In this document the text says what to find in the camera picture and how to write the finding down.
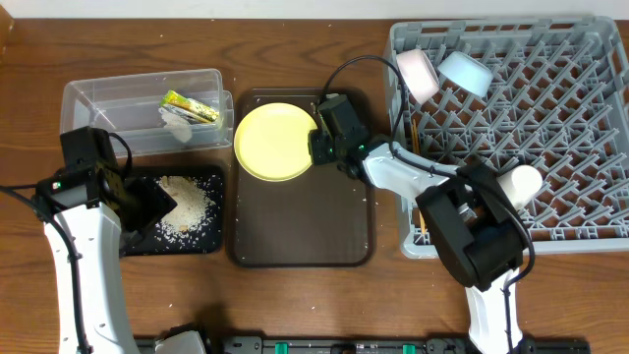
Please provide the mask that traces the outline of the yellow plate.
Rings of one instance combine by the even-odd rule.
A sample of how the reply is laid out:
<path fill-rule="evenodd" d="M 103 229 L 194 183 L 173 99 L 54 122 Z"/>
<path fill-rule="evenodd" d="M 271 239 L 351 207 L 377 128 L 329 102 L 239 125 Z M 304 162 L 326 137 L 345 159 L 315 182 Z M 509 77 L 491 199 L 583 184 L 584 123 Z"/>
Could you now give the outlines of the yellow plate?
<path fill-rule="evenodd" d="M 283 182 L 306 172 L 313 164 L 309 134 L 314 118 L 289 103 L 273 102 L 249 112 L 239 123 L 234 149 L 240 165 L 267 182 Z"/>

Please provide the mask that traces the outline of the light blue bowl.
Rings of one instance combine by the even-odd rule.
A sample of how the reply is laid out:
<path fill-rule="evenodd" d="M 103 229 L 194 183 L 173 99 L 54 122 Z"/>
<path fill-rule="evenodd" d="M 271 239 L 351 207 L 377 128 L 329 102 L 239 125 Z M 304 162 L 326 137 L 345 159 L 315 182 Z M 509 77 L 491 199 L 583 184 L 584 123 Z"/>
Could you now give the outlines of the light blue bowl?
<path fill-rule="evenodd" d="M 479 97 L 487 94 L 493 80 L 488 67 L 460 51 L 452 52 L 437 66 L 437 70 L 447 80 Z"/>

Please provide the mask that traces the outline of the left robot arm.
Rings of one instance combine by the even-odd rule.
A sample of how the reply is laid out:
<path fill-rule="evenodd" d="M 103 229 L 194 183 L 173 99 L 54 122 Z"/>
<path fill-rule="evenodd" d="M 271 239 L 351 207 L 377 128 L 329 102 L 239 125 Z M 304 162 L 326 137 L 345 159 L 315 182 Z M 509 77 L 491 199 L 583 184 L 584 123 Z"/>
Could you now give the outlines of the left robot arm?
<path fill-rule="evenodd" d="M 121 245 L 143 236 L 175 205 L 153 181 L 134 177 L 131 162 L 75 158 L 52 176 L 2 193 L 42 222 L 53 256 L 61 353 L 139 353 L 122 284 Z"/>

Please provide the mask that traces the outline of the wooden chopstick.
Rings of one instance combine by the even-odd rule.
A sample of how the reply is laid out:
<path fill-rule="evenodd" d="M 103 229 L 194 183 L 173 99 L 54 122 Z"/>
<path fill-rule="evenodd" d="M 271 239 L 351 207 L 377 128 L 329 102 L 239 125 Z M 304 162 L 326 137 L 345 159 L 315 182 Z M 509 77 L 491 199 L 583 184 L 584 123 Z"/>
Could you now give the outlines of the wooden chopstick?
<path fill-rule="evenodd" d="M 413 152 L 417 155 L 420 155 L 421 154 L 421 135 L 419 133 L 418 124 L 419 124 L 419 120 L 417 118 L 411 119 Z"/>
<path fill-rule="evenodd" d="M 420 229 L 422 232 L 423 236 L 427 235 L 427 226 L 426 226 L 426 222 L 424 220 L 424 216 L 421 212 L 419 212 L 419 218 L 420 218 Z"/>

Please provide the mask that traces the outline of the black tray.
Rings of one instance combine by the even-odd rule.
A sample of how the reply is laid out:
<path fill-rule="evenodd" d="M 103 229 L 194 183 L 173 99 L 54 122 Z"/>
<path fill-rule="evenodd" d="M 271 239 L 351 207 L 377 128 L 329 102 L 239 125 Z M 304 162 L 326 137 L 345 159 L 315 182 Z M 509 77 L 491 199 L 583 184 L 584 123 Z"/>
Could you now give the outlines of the black tray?
<path fill-rule="evenodd" d="M 221 246 L 226 184 L 219 166 L 138 167 L 133 174 L 156 182 L 176 206 L 126 256 L 207 254 Z"/>

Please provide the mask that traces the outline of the white tissue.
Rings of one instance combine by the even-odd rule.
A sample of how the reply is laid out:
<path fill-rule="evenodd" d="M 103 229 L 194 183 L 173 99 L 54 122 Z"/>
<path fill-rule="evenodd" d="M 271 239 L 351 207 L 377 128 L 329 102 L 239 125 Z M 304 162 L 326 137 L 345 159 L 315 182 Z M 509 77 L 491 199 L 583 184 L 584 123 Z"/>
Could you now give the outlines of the white tissue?
<path fill-rule="evenodd" d="M 165 109 L 159 109 L 164 129 L 169 131 L 181 143 L 187 143 L 193 135 L 190 123 L 183 117 Z"/>

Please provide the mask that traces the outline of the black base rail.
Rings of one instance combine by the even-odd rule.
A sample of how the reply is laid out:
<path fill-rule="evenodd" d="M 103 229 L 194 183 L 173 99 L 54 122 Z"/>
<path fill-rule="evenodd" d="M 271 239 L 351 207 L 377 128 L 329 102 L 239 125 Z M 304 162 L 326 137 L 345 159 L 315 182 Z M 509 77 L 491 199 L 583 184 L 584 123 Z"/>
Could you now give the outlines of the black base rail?
<path fill-rule="evenodd" d="M 176 353 L 175 345 L 181 344 L 193 331 L 200 341 L 189 350 L 191 353 L 223 354 L 465 354 L 479 350 L 471 340 L 459 338 L 429 338 L 405 340 L 376 339 L 303 339 L 264 338 L 260 336 L 231 336 L 209 338 L 205 331 L 194 324 L 173 327 L 160 337 L 139 337 L 136 344 L 142 353 Z"/>

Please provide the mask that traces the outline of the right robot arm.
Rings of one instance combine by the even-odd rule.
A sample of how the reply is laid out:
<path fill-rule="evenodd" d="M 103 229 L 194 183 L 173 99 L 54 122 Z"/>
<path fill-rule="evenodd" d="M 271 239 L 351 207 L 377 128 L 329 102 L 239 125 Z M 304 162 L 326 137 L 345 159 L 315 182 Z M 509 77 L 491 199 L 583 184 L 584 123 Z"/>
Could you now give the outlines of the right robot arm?
<path fill-rule="evenodd" d="M 323 88 L 315 109 L 321 126 L 309 133 L 315 165 L 336 163 L 348 177 L 415 199 L 430 241 L 450 275 L 466 289 L 469 338 L 481 353 L 518 353 L 512 287 L 535 264 L 530 233 L 507 193 L 508 177 L 481 162 L 445 165 L 374 136 L 345 94 Z"/>

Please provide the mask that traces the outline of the grey dishwasher rack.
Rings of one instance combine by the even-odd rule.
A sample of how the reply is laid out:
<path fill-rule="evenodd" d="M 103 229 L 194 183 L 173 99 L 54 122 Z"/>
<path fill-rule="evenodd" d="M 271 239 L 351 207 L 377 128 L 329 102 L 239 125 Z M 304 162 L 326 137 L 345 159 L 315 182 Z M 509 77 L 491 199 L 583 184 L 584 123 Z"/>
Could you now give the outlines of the grey dishwasher rack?
<path fill-rule="evenodd" d="M 396 138 L 444 164 L 520 164 L 544 178 L 521 216 L 540 254 L 628 248 L 628 58 L 607 17 L 405 22 L 384 50 L 394 60 L 421 49 L 432 64 L 460 51 L 488 67 L 485 96 L 442 80 L 424 104 L 384 75 Z"/>

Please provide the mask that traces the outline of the green snack wrapper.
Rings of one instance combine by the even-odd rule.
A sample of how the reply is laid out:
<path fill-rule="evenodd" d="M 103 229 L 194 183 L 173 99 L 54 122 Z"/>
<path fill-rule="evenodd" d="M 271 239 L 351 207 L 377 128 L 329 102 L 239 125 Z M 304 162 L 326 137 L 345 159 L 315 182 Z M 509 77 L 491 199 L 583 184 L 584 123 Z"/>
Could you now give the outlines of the green snack wrapper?
<path fill-rule="evenodd" d="M 168 112 L 195 122 L 210 124 L 220 118 L 220 113 L 211 106 L 192 98 L 187 98 L 174 90 L 169 90 L 161 99 L 159 106 Z"/>

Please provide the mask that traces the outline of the dark brown serving tray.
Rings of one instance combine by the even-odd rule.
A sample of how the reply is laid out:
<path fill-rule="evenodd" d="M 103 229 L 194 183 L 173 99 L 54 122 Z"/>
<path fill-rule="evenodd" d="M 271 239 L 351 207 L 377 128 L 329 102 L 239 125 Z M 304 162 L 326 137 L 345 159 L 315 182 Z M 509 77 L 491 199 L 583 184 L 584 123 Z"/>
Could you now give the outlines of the dark brown serving tray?
<path fill-rule="evenodd" d="M 282 102 L 315 120 L 317 95 L 306 88 L 254 88 L 239 101 L 241 120 L 253 109 Z M 243 267 L 359 266 L 372 254 L 372 189 L 336 163 L 313 165 L 296 178 L 267 182 L 235 161 L 234 208 L 228 251 Z"/>

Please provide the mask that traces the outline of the clear plastic bin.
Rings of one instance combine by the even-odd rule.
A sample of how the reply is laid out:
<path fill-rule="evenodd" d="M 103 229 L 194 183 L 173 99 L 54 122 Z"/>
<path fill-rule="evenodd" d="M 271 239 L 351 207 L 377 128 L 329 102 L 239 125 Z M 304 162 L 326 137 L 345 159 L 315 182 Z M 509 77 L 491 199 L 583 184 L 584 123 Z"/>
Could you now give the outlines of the clear plastic bin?
<path fill-rule="evenodd" d="M 218 120 L 182 128 L 164 121 L 160 103 L 170 90 L 217 110 Z M 233 125 L 232 95 L 216 69 L 72 81 L 63 92 L 60 132 L 85 126 L 114 132 L 128 144 L 112 143 L 118 157 L 228 148 Z"/>

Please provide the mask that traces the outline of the pile of rice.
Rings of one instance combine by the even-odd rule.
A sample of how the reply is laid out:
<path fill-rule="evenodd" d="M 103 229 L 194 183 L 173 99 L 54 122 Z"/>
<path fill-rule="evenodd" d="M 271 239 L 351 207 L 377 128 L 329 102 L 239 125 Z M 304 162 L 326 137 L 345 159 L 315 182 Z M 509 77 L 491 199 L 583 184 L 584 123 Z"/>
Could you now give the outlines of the pile of rice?
<path fill-rule="evenodd" d="M 176 206 L 157 224 L 162 238 L 170 244 L 196 244 L 201 229 L 208 226 L 206 213 L 214 201 L 196 182 L 183 176 L 162 176 L 160 187 L 176 202 Z"/>

